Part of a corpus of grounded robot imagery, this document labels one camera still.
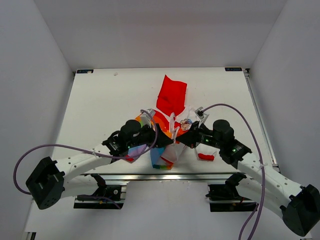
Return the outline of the red rainbow kids jacket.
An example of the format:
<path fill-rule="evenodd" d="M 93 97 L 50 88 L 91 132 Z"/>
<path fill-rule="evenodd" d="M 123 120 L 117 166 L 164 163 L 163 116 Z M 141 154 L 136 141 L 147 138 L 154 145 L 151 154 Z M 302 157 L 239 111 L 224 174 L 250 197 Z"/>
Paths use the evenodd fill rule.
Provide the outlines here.
<path fill-rule="evenodd" d="M 181 158 L 186 145 L 176 141 L 176 137 L 188 132 L 192 124 L 199 121 L 195 109 L 186 105 L 187 84 L 164 76 L 156 101 L 153 124 L 159 124 L 161 130 L 171 139 L 173 144 L 161 148 L 153 148 L 150 152 L 151 165 L 154 169 L 170 170 Z"/>

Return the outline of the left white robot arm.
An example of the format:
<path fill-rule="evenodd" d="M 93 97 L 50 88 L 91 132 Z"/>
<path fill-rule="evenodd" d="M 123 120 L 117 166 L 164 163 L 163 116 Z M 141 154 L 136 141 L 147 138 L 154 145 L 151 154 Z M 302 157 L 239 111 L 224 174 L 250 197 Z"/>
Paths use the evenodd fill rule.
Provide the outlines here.
<path fill-rule="evenodd" d="M 93 150 L 82 149 L 80 154 L 60 160 L 43 158 L 26 180 L 26 186 L 38 208 L 45 210 L 61 198 L 73 195 L 76 187 L 86 183 L 84 173 L 117 160 L 139 158 L 147 151 L 173 142 L 159 124 L 141 125 L 131 119 Z"/>

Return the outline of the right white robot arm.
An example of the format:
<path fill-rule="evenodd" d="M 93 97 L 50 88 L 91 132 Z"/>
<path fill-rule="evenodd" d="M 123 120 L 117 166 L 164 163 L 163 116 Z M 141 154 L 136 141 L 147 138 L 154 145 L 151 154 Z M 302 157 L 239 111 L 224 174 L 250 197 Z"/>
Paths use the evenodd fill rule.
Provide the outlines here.
<path fill-rule="evenodd" d="M 204 144 L 219 149 L 222 160 L 237 170 L 224 184 L 224 192 L 229 198 L 244 197 L 255 202 L 264 198 L 263 206 L 301 237 L 320 221 L 319 190 L 311 184 L 302 186 L 272 166 L 262 165 L 247 146 L 235 139 L 234 129 L 228 121 L 216 120 L 212 130 L 203 123 L 194 122 L 176 140 L 190 148 Z"/>

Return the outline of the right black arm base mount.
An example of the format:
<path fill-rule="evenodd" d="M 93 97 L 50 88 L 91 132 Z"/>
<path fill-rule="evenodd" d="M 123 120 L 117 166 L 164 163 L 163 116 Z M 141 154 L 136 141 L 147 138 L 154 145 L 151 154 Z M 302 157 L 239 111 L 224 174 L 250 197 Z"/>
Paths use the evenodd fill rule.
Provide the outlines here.
<path fill-rule="evenodd" d="M 243 173 L 232 174 L 223 184 L 209 184 L 208 193 L 212 213 L 252 212 L 258 205 L 249 198 L 243 197 L 236 189 L 242 180 L 248 178 Z"/>

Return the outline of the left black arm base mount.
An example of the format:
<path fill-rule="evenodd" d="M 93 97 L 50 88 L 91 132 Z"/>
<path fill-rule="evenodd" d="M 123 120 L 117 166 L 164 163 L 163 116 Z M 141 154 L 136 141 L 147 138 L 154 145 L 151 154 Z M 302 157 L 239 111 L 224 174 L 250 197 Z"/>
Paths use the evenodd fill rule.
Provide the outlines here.
<path fill-rule="evenodd" d="M 75 185 L 74 209 L 121 210 L 127 192 L 127 183 L 106 180 L 97 173 L 80 175 Z"/>

